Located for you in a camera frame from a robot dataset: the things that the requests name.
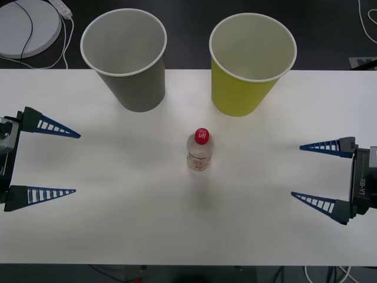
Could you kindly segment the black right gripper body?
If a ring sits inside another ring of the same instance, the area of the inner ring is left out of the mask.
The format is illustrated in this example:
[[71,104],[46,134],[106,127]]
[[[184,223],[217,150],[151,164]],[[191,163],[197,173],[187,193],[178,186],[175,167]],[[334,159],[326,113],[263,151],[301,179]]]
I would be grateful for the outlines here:
[[357,149],[352,160],[350,218],[376,209],[376,148]]

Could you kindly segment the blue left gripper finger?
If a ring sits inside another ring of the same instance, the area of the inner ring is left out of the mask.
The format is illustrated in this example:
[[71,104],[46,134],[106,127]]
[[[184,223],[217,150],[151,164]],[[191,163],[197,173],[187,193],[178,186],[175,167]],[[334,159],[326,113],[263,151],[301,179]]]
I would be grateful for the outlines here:
[[75,193],[75,189],[11,186],[5,198],[5,212],[12,212]]
[[22,131],[79,139],[80,134],[43,115],[33,108],[25,107],[22,116]]

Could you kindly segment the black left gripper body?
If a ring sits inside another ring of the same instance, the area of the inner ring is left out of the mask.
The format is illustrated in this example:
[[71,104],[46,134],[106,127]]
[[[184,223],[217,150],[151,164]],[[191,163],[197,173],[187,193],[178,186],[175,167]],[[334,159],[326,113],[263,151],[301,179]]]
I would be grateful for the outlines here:
[[22,127],[21,111],[16,117],[1,117],[1,203],[5,204],[5,198],[11,186],[19,136]]

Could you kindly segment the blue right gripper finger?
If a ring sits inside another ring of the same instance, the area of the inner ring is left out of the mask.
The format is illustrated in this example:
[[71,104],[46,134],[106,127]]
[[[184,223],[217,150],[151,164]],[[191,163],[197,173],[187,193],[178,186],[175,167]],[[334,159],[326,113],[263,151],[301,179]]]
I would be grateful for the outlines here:
[[320,141],[299,146],[301,151],[322,153],[342,158],[352,158],[356,151],[355,137],[343,137],[337,140]]
[[291,192],[290,194],[294,198],[330,217],[341,225],[347,225],[350,220],[350,207],[349,202],[347,201],[323,198],[297,192]]

